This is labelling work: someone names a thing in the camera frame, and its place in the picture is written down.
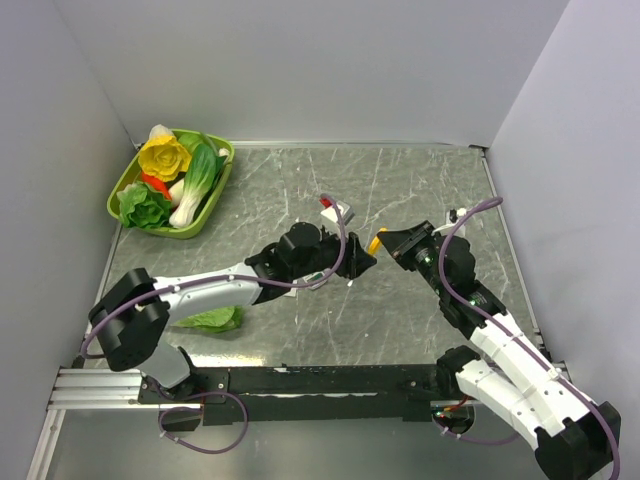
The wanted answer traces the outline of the yellow handled screwdriver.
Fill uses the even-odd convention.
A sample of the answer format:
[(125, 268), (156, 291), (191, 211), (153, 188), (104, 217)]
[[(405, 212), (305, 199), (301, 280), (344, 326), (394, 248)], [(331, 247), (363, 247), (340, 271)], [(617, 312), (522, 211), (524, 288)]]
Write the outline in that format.
[(374, 256), (380, 250), (380, 248), (381, 248), (381, 241), (378, 238), (378, 236), (375, 236), (371, 240), (371, 242), (370, 242), (370, 244), (369, 244), (369, 246), (367, 248), (367, 253), (369, 255), (371, 255), (371, 256)]

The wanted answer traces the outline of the white remote control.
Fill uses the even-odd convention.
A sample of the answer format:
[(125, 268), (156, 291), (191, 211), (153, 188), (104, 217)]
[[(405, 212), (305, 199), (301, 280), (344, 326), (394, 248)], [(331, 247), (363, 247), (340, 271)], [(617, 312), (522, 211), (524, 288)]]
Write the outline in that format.
[(316, 290), (321, 288), (324, 284), (328, 282), (328, 274), (330, 271), (328, 269), (317, 271), (311, 274), (307, 274), (299, 279), (296, 279), (293, 282), (294, 289), (309, 289)]

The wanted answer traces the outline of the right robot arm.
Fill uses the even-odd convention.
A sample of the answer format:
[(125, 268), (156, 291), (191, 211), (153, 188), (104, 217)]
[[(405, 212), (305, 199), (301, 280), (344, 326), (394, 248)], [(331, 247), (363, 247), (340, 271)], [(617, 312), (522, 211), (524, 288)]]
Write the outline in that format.
[(621, 417), (595, 404), (524, 335), (501, 301), (476, 278), (469, 242), (424, 221), (376, 241), (417, 271), (439, 297), (445, 319), (469, 341), (438, 364), (438, 390), (480, 401), (522, 437), (549, 479), (589, 479), (616, 459)]

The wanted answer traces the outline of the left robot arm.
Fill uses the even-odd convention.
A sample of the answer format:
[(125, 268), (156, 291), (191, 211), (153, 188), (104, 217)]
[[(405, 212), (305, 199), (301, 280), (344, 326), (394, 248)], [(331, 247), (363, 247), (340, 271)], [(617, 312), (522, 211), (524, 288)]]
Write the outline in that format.
[(90, 333), (114, 372), (137, 369), (176, 402), (198, 387), (187, 353), (165, 343), (171, 324), (207, 311), (275, 300), (304, 277), (322, 273), (354, 280), (377, 263), (355, 233), (330, 233), (299, 222), (258, 254), (226, 269), (183, 277), (152, 277), (143, 268), (124, 275), (90, 310)]

